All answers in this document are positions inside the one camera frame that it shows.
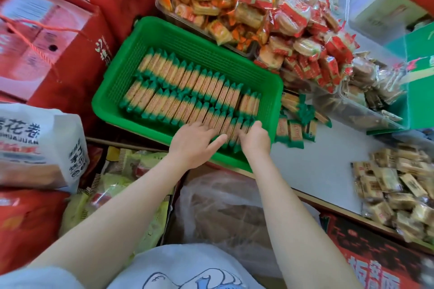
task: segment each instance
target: plastic tray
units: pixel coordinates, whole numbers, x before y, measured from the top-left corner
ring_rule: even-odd
[[[257,119],[262,121],[271,141],[274,140],[283,90],[280,77],[231,51],[154,17],[142,18],[137,23],[111,62],[92,100],[93,110],[98,117],[115,126],[170,145],[177,131],[175,126],[165,126],[142,118],[133,119],[118,108],[120,100],[134,81],[134,72],[151,46],[162,48],[168,53],[173,52],[180,60],[223,73],[229,80],[244,83],[261,93]],[[222,150],[213,156],[213,160],[251,171],[242,152],[234,154]]]
[[[155,0],[155,7],[157,7],[157,9],[165,15],[167,22],[170,22],[187,31],[193,32],[194,34],[197,34],[206,40],[212,41],[214,43],[216,42],[214,37],[212,37],[205,30],[200,29],[199,27],[195,26],[191,22],[185,20],[184,18],[179,17],[175,13],[168,12],[165,8],[161,7],[158,1],[159,0]],[[246,57],[249,60],[253,60],[255,58],[255,52],[258,49],[258,43],[256,41],[253,41],[250,44],[249,48],[247,49],[247,53],[237,50],[234,46],[230,44],[224,44],[222,46],[225,46],[227,49],[230,49],[231,51],[236,52],[237,54]]]

